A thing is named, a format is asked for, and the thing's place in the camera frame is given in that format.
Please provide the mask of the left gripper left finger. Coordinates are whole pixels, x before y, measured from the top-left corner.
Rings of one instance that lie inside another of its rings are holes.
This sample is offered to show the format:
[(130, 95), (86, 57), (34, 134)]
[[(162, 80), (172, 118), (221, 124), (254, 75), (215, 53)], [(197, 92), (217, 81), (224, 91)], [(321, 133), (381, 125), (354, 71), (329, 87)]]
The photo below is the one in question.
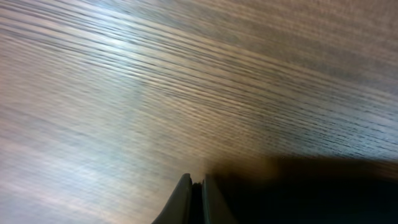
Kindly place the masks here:
[(187, 224), (192, 197), (190, 174), (181, 176), (162, 211), (152, 224)]

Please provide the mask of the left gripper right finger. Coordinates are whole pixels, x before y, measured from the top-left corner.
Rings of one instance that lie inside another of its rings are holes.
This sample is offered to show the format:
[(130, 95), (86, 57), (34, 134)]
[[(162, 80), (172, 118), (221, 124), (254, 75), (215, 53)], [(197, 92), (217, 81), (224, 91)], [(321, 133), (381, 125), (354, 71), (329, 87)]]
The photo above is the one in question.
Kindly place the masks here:
[(203, 212), (206, 224), (238, 224), (215, 179), (206, 175), (202, 183)]

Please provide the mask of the black garment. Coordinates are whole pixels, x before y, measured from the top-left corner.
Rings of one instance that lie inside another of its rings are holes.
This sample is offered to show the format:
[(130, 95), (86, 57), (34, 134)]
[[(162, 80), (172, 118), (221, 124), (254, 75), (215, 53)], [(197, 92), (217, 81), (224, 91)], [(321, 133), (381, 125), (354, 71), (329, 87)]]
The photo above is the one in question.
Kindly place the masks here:
[(206, 177), (228, 209), (193, 186), (190, 223), (396, 223), (397, 163), (337, 157), (223, 161)]

